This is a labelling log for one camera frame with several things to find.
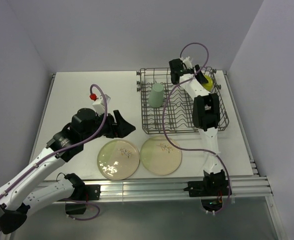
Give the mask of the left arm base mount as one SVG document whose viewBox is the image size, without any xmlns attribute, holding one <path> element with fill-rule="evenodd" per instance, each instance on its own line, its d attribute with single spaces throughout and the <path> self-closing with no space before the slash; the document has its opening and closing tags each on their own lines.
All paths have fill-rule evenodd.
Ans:
<svg viewBox="0 0 294 240">
<path fill-rule="evenodd" d="M 100 198 L 100 185 L 89 184 L 78 187 L 69 199 L 81 201 L 65 204 L 65 213 L 77 218 L 77 215 L 89 216 L 90 213 L 97 215 L 97 207 L 88 204 L 90 201 L 97 201 Z"/>
</svg>

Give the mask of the lime green bowl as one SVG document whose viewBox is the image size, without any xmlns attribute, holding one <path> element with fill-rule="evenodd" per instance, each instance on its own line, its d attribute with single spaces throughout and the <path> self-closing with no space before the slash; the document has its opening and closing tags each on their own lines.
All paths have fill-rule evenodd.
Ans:
<svg viewBox="0 0 294 240">
<path fill-rule="evenodd" d="M 211 92 L 212 89 L 213 89 L 213 85 L 214 85 L 213 80 L 212 80 L 212 78 L 211 78 L 210 76 L 208 76 L 208 75 L 204 75 L 204 77 L 205 77 L 205 79 L 207 80 L 207 82 L 206 82 L 206 83 L 203 83 L 202 86 L 203 86 L 207 91 Z"/>
</svg>

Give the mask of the pale green plastic cup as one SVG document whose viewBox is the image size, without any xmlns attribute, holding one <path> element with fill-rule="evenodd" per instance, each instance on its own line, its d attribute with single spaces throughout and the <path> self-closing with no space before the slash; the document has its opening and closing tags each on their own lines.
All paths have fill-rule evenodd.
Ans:
<svg viewBox="0 0 294 240">
<path fill-rule="evenodd" d="M 150 107 L 159 108 L 163 104 L 164 86 L 161 83 L 152 85 L 148 103 Z"/>
</svg>

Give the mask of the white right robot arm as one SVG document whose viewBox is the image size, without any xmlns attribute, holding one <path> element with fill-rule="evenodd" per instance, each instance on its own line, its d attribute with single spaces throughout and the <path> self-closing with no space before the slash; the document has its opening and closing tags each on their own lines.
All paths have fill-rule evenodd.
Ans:
<svg viewBox="0 0 294 240">
<path fill-rule="evenodd" d="M 213 81 L 200 71 L 198 64 L 192 66 L 188 57 L 169 61 L 169 67 L 171 83 L 182 87 L 193 100 L 192 123 L 202 136 L 202 151 L 207 154 L 203 166 L 203 189 L 214 195 L 225 181 L 225 171 L 218 159 L 219 96 L 211 92 Z"/>
</svg>

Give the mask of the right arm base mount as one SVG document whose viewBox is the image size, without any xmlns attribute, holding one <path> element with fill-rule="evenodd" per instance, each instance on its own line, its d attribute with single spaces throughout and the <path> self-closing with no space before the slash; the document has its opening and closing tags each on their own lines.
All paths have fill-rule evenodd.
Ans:
<svg viewBox="0 0 294 240">
<path fill-rule="evenodd" d="M 188 192 L 191 198 L 201 198 L 201 206 L 208 214 L 216 214 L 224 206 L 223 197 L 230 199 L 232 195 L 228 181 L 189 181 L 183 191 Z"/>
</svg>

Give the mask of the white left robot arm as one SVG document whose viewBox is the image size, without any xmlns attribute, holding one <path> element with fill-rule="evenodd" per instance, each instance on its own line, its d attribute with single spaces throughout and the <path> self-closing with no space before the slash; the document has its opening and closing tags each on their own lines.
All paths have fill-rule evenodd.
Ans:
<svg viewBox="0 0 294 240">
<path fill-rule="evenodd" d="M 16 177 L 0 187 L 0 232 L 10 234 L 34 212 L 59 200 L 79 201 L 86 197 L 83 180 L 74 173 L 40 190 L 35 188 L 53 171 L 84 149 L 84 144 L 99 138 L 124 138 L 135 131 L 118 110 L 97 114 L 82 108 L 71 122 L 56 133 L 46 147 Z"/>
</svg>

